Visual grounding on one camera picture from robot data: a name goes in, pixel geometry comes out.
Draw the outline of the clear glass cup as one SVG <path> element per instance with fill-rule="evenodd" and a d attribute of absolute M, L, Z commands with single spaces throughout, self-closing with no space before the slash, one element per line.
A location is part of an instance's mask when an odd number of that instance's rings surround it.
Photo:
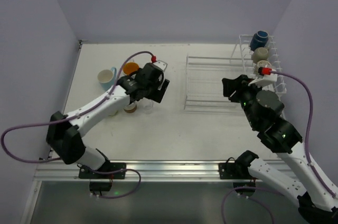
<path fill-rule="evenodd" d="M 154 102 L 152 100 L 143 99 L 142 105 L 143 105 L 143 111 L 144 111 L 145 114 L 151 114 L 152 113 L 153 106 L 154 106 Z"/>

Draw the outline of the white floral mug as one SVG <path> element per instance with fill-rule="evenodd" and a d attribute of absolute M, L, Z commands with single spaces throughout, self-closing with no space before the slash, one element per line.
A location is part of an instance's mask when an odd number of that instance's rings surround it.
<path fill-rule="evenodd" d="M 139 65 L 135 62 L 127 62 L 123 67 L 123 74 L 130 75 L 139 69 Z"/>

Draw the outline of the cream and brown cup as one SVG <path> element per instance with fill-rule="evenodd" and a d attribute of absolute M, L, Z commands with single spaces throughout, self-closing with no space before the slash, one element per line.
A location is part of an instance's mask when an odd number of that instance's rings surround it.
<path fill-rule="evenodd" d="M 137 109 L 137 104 L 135 102 L 124 107 L 124 111 L 126 113 L 133 113 L 136 111 L 136 109 Z"/>

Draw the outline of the light blue mug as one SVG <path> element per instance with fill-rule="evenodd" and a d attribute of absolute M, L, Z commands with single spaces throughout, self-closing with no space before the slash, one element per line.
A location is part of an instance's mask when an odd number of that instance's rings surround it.
<path fill-rule="evenodd" d="M 111 69 L 104 69 L 97 75 L 99 84 L 104 91 L 108 91 L 114 84 L 117 76 L 117 69 L 112 67 Z"/>

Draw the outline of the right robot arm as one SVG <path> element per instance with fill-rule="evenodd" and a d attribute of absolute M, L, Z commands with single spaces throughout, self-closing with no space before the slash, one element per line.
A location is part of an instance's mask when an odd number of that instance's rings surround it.
<path fill-rule="evenodd" d="M 251 151 L 242 153 L 233 168 L 226 165 L 224 170 L 262 180 L 291 201 L 308 223 L 337 223 L 337 186 L 311 158 L 307 139 L 282 117 L 284 104 L 277 94 L 264 90 L 244 74 L 235 79 L 223 78 L 222 85 L 223 96 L 241 105 L 261 143 L 280 157 L 296 178 Z"/>

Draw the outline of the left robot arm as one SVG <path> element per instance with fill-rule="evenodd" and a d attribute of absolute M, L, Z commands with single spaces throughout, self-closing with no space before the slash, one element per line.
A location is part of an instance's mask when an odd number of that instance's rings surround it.
<path fill-rule="evenodd" d="M 103 119 L 144 98 L 160 103 L 169 80 L 164 77 L 167 63 L 147 63 L 130 76 L 117 80 L 104 94 L 66 115 L 51 116 L 47 143 L 65 164 L 77 163 L 98 173 L 110 172 L 110 161 L 98 149 L 86 146 L 82 138 Z"/>

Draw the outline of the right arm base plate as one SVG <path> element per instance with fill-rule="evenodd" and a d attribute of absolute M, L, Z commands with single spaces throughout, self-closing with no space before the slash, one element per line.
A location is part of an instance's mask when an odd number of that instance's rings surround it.
<path fill-rule="evenodd" d="M 248 168 L 255 159 L 259 159 L 259 156 L 249 150 L 242 153 L 238 158 L 228 158 L 225 162 L 218 164 L 219 178 L 221 180 L 252 179 Z"/>

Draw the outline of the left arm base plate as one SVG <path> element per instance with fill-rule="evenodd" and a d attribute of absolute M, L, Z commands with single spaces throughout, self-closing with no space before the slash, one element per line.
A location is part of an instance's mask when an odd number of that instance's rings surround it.
<path fill-rule="evenodd" d="M 114 172 L 113 174 L 99 174 L 91 171 L 86 166 L 82 166 L 79 171 L 80 179 L 120 179 L 125 178 L 125 169 L 127 165 L 124 162 L 106 161 L 98 172 Z"/>

